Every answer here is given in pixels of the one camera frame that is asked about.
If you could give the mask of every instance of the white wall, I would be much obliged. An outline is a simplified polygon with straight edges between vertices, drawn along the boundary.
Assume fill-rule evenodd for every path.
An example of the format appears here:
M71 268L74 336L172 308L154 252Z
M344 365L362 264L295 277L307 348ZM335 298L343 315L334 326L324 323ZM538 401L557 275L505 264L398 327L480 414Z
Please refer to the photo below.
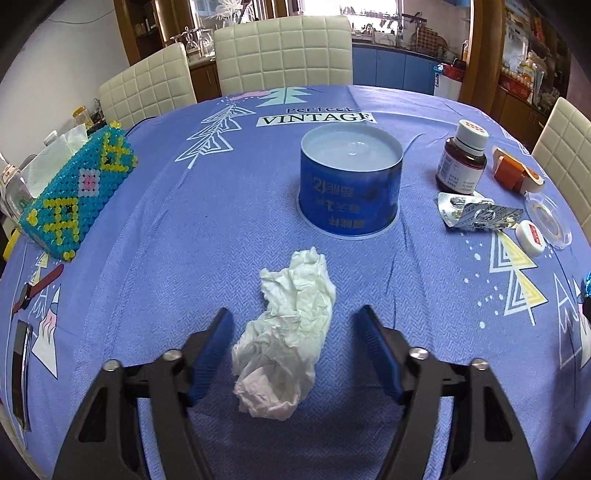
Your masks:
M420 16L427 20L427 26L443 37L456 53L462 52L462 43L470 38L470 22L462 20L470 18L469 8L454 7L443 0L404 0L403 11L408 15L422 12ZM404 31L404 40L410 40L414 31L414 24L410 25Z
M73 127L72 112L91 108L99 86L129 67L113 0L67 0L27 41L0 83L0 150L20 165L52 130Z

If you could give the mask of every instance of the red basket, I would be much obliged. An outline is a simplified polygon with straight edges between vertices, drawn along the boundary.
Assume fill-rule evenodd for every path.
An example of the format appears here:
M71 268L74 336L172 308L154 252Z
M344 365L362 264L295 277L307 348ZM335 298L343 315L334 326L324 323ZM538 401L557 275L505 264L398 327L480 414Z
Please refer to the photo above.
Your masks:
M447 63L443 63L443 74L452 80L457 80L458 82L464 81L464 75L466 74L465 70L460 70Z
M525 85L515 79L512 79L511 77L508 77L504 73L501 73L501 76L499 76L499 85L501 85L505 90L509 90L511 93L514 93L523 100L527 100L531 93L531 90Z

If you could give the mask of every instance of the bottle label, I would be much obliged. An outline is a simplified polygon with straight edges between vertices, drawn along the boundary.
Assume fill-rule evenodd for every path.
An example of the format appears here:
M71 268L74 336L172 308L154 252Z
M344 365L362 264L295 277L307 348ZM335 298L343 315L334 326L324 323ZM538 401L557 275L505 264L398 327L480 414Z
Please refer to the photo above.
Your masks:
M0 175L0 184L6 188L8 182L11 181L16 172L18 172L18 168L16 168L14 165L8 165Z
M458 162L445 150L441 156L437 176L439 180L456 192L471 195L482 177L484 170L469 167Z

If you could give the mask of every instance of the brown glass bottle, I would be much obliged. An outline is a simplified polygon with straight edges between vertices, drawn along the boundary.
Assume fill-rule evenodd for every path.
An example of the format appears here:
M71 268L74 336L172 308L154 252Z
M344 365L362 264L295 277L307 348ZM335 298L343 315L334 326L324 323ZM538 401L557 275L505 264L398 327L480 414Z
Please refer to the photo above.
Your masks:
M446 140L436 182L443 192L471 195L486 168L484 149L488 133L479 125L460 120L455 137Z

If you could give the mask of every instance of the blue beaded box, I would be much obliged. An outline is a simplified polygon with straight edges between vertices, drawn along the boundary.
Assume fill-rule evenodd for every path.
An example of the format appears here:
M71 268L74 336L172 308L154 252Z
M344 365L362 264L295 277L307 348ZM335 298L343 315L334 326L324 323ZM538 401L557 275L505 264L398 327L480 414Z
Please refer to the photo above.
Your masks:
M94 133L21 217L25 233L54 258L72 260L115 190L137 165L125 132Z

